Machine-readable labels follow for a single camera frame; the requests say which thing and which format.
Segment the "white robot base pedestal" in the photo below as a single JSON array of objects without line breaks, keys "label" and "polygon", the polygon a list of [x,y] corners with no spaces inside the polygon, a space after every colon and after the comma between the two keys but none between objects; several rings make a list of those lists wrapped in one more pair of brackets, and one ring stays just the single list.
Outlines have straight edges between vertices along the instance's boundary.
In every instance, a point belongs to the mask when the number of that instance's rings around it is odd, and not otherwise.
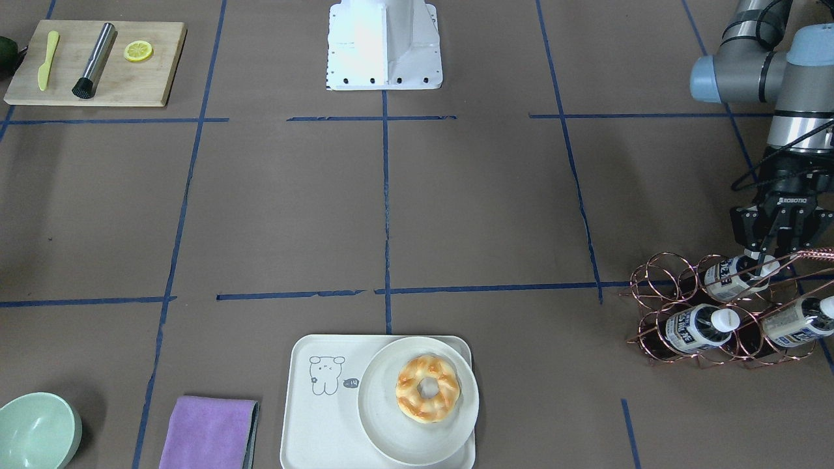
[{"label": "white robot base pedestal", "polygon": [[425,1],[341,1],[328,12],[328,90],[432,90],[444,74],[437,10]]}]

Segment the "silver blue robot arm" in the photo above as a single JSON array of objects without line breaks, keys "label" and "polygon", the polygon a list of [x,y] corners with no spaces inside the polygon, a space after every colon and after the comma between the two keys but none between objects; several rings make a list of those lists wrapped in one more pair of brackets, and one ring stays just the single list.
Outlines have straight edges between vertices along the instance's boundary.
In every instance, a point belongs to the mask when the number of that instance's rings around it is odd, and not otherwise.
[{"label": "silver blue robot arm", "polygon": [[736,242],[754,259],[811,248],[832,224],[818,202],[832,191],[832,23],[802,27],[777,51],[790,9],[790,1],[739,2],[717,53],[690,75],[698,101],[773,105],[760,161],[732,183],[755,193],[730,211]]}]

